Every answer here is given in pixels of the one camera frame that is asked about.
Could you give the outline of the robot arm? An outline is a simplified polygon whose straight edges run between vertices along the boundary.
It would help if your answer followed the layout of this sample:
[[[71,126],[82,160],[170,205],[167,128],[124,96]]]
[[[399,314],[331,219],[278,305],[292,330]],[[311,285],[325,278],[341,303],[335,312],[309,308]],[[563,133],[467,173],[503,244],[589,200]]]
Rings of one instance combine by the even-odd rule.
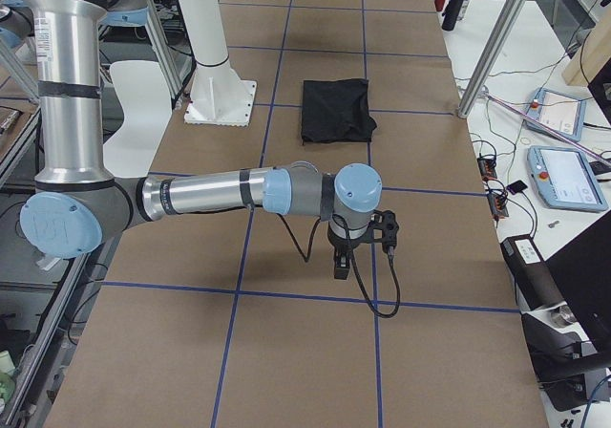
[[[19,223],[42,253],[71,259],[145,222],[241,208],[326,223],[336,278],[355,269],[356,247],[379,240],[382,183],[362,163],[335,174],[295,162],[165,180],[151,176],[171,116],[168,89],[152,62],[114,64],[125,119],[105,138],[98,32],[105,24],[144,25],[148,0],[23,2],[33,15],[44,166]]]

